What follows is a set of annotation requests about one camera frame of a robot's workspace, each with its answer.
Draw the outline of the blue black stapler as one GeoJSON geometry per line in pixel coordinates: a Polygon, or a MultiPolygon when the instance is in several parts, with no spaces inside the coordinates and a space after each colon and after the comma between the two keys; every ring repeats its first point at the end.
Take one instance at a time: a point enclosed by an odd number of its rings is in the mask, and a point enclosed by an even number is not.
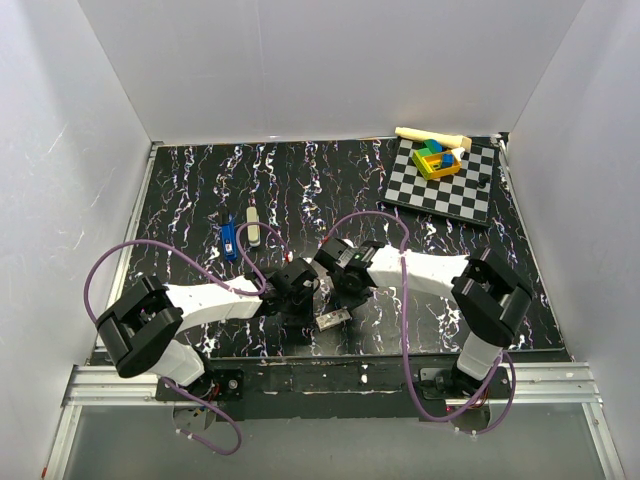
{"type": "Polygon", "coordinates": [[[234,218],[227,210],[220,212],[219,226],[224,257],[227,261],[233,263],[238,256],[236,228],[234,218]]]}

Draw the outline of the white beige stapler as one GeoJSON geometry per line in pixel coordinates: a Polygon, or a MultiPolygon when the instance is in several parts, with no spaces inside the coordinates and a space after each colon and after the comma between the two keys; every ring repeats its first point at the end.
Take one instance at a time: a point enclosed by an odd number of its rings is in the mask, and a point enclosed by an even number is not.
{"type": "Polygon", "coordinates": [[[259,214],[255,206],[246,209],[247,240],[251,247],[261,245],[261,227],[259,225],[259,214]]]}

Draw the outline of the brown staple box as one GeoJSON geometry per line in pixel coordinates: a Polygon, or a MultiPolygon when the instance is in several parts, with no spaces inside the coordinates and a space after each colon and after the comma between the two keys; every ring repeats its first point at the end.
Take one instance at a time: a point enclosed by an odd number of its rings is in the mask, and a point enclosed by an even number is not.
{"type": "Polygon", "coordinates": [[[331,313],[330,321],[332,324],[339,324],[346,322],[351,318],[351,315],[347,309],[339,309],[331,313]]]}

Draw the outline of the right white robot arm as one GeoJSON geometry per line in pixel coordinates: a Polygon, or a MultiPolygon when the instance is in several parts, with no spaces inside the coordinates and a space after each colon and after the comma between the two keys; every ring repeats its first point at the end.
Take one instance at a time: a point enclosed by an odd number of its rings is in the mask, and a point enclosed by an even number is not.
{"type": "Polygon", "coordinates": [[[436,388],[475,397],[489,384],[489,371],[515,339],[533,293],[508,263],[490,248],[470,255],[438,256],[406,251],[377,241],[353,247],[331,237],[314,261],[323,267],[341,298],[359,306],[373,289],[400,288],[455,302],[470,333],[449,374],[436,388]]]}

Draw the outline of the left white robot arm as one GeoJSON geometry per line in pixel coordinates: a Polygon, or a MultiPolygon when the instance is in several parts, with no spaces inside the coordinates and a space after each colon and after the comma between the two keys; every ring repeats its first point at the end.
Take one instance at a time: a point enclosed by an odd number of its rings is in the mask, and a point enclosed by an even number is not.
{"type": "Polygon", "coordinates": [[[304,314],[313,302],[317,273],[272,272],[266,291],[246,275],[215,284],[164,285],[144,277],[98,317],[99,337],[122,378],[143,373],[165,377],[193,400],[205,398],[213,377],[204,357],[177,335],[190,328],[227,320],[250,320],[278,314],[304,314]]]}

